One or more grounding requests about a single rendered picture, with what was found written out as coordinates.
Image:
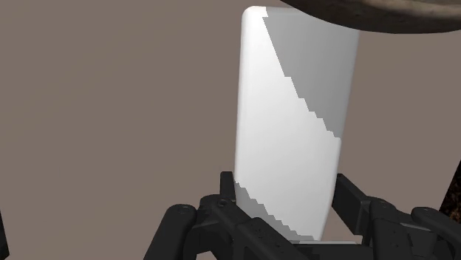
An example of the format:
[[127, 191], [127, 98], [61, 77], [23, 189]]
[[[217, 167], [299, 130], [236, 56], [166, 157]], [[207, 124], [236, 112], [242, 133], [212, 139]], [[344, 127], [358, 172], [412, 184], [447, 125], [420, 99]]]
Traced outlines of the white rounded slab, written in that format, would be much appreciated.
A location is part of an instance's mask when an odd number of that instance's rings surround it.
[[294, 8], [242, 14], [236, 203], [289, 241], [324, 233], [358, 39]]

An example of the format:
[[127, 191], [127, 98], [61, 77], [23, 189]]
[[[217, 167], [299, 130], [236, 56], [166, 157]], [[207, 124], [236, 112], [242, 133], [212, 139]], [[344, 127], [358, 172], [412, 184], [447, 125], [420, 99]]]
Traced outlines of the dark brown round bowl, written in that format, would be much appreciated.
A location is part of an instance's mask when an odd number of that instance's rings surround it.
[[375, 33], [461, 30], [461, 0], [281, 0], [332, 24]]

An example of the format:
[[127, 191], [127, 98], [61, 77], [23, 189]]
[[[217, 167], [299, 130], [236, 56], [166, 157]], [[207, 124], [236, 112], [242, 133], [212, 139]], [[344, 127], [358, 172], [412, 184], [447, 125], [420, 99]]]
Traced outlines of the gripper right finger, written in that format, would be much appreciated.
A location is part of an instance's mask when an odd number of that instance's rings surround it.
[[373, 260], [461, 260], [461, 224], [433, 208], [404, 213], [338, 174], [332, 209], [372, 248]]

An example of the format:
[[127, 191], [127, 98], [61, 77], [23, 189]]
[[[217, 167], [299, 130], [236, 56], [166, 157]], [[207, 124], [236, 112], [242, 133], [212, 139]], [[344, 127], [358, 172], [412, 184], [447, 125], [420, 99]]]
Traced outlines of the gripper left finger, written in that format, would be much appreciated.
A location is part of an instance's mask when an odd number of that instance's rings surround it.
[[143, 260], [197, 260], [206, 252], [216, 260], [309, 260], [263, 219], [236, 205], [230, 171], [220, 174], [219, 193], [201, 198], [198, 208], [168, 208]]

